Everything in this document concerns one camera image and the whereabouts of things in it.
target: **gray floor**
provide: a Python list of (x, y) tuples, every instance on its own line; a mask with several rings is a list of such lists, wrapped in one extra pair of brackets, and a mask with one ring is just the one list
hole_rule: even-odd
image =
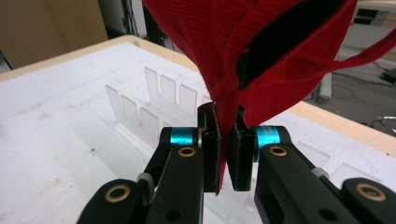
[[(305, 101), (363, 125), (377, 117), (396, 117), (396, 86), (394, 85), (374, 84), (354, 77), (333, 74), (332, 99), (318, 100), (318, 91), (319, 88), (316, 88), (313, 95), (307, 96)], [(387, 120), (387, 123), (396, 129), (396, 120)], [(374, 128), (396, 136), (379, 122), (374, 123)]]

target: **blue band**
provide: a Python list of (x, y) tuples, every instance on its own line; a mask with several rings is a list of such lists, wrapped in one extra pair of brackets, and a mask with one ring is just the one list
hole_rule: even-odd
[(192, 128), (172, 128), (171, 144), (192, 145)]
[(262, 147), (268, 144), (277, 144), (280, 143), (279, 132), (274, 126), (259, 126), (255, 127), (257, 142), (259, 147), (259, 155), (257, 156), (257, 160), (259, 161), (260, 150)]

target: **red hat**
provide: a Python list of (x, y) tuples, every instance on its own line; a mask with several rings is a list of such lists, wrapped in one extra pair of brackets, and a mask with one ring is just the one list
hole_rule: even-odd
[(357, 0), (144, 2), (198, 66), (225, 140), (238, 105), (246, 124), (258, 125), (304, 99), (325, 74), (372, 62), (396, 46), (394, 30), (360, 55), (334, 61)]

